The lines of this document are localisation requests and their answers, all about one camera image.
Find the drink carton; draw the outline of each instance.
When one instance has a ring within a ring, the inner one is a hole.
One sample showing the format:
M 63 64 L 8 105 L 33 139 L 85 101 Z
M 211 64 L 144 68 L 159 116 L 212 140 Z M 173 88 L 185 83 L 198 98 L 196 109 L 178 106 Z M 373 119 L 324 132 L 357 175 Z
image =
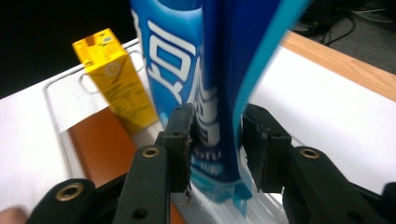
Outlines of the drink carton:
M 75 42 L 73 49 L 128 133 L 158 120 L 128 52 L 110 29 Z

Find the white table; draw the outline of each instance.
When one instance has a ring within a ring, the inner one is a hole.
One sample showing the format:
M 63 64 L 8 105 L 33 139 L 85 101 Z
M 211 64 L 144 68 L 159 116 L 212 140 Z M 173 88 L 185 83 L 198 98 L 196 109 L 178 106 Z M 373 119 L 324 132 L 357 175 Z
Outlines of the white table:
M 68 177 L 43 92 L 65 73 L 0 101 L 0 210 L 17 204 L 30 213 Z M 395 102 L 282 47 L 264 73 L 250 102 L 267 108 L 297 144 L 324 151 L 374 192 L 396 181 Z

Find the cardboard box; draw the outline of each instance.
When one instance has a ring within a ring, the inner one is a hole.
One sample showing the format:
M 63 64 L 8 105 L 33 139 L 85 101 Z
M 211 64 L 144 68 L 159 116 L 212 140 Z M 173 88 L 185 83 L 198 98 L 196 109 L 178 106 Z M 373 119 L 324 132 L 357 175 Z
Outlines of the cardboard box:
M 158 120 L 128 52 L 110 29 L 77 41 L 73 49 L 130 134 Z
M 136 147 L 108 107 L 67 131 L 85 176 L 97 188 L 129 171 Z

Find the screw hole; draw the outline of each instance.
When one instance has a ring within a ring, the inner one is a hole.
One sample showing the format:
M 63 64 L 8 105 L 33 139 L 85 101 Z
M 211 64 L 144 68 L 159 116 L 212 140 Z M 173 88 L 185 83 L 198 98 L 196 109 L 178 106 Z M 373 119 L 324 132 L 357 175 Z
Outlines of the screw hole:
M 300 153 L 309 159 L 317 159 L 320 157 L 320 155 L 315 150 L 309 148 L 301 149 Z
M 64 186 L 56 193 L 55 198 L 58 201 L 66 202 L 77 198 L 82 193 L 84 186 L 81 183 L 72 183 Z
M 354 220 L 355 222 L 357 222 L 357 223 L 364 223 L 364 222 L 365 222 L 364 217 L 363 217 L 360 213 L 358 213 L 358 212 L 356 212 L 356 211 L 348 211 L 348 212 L 347 212 L 347 216 L 348 216 L 350 219 L 352 219 L 352 220 Z
M 149 211 L 145 208 L 138 208 L 132 213 L 132 217 L 137 220 L 145 219 L 148 215 Z
M 149 147 L 143 150 L 142 154 L 144 157 L 155 157 L 160 154 L 160 150 L 156 147 Z

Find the wooden table edge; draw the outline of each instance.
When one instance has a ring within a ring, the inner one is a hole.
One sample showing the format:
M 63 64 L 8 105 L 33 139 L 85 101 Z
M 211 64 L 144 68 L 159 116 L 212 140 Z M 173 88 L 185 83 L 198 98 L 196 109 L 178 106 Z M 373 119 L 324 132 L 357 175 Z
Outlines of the wooden table edge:
M 282 46 L 396 102 L 396 76 L 335 49 L 288 32 Z

